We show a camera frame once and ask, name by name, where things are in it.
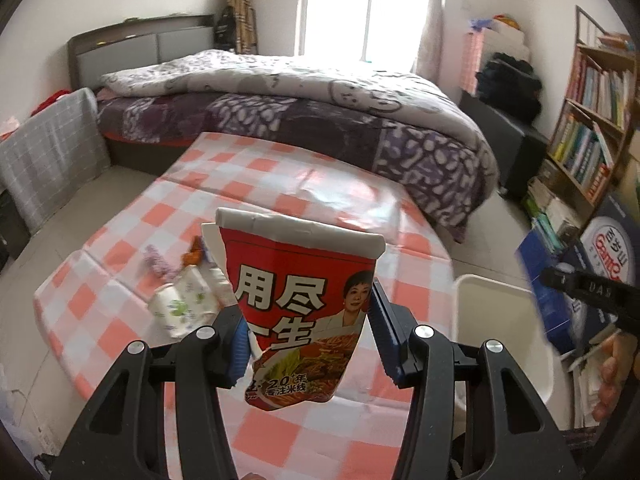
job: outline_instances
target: plaid scarf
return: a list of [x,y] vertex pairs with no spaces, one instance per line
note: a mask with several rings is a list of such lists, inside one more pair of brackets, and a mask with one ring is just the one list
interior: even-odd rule
[[257,44],[252,0],[226,0],[226,2],[233,7],[236,19],[236,53],[252,54],[252,47]]

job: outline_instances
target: bookshelf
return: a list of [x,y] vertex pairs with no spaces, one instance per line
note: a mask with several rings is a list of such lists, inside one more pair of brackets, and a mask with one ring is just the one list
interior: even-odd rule
[[637,52],[607,48],[607,32],[576,7],[572,70],[547,157],[566,186],[559,192],[583,226],[615,184],[640,119]]

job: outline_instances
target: red and white tablecloth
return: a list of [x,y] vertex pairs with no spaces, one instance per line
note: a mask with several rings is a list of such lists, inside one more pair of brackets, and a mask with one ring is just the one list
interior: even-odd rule
[[[399,184],[307,150],[266,140],[202,134],[140,197],[102,227],[36,291],[43,336],[81,395],[91,396],[132,340],[170,342],[146,309],[162,283],[143,261],[155,245],[172,264],[219,206],[277,211],[383,234],[376,275],[389,298],[445,335],[452,270],[440,240]],[[269,480],[390,478],[410,390],[386,377],[368,323],[328,403],[262,412],[244,402],[247,374],[219,393],[240,476]],[[180,479],[175,397],[166,386],[171,478]]]

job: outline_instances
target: white wall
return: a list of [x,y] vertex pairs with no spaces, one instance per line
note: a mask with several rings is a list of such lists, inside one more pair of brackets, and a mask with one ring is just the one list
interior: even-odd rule
[[543,111],[534,125],[550,136],[571,70],[576,5],[607,30],[625,30],[607,0],[446,0],[440,87],[453,100],[460,98],[462,37],[468,30],[468,20],[503,12],[511,14],[526,34],[531,63],[544,85]]
[[[263,54],[294,53],[298,0],[255,0]],[[68,88],[66,42],[125,18],[219,13],[224,0],[23,0],[0,36],[0,123]]]

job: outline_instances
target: purple bed sheet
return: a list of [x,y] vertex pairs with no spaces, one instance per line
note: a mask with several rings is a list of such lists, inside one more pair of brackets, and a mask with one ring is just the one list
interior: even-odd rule
[[434,130],[301,98],[221,92],[118,97],[98,103],[98,127],[131,142],[222,132],[323,153],[403,184],[421,211],[459,242],[468,216],[496,181],[477,152]]

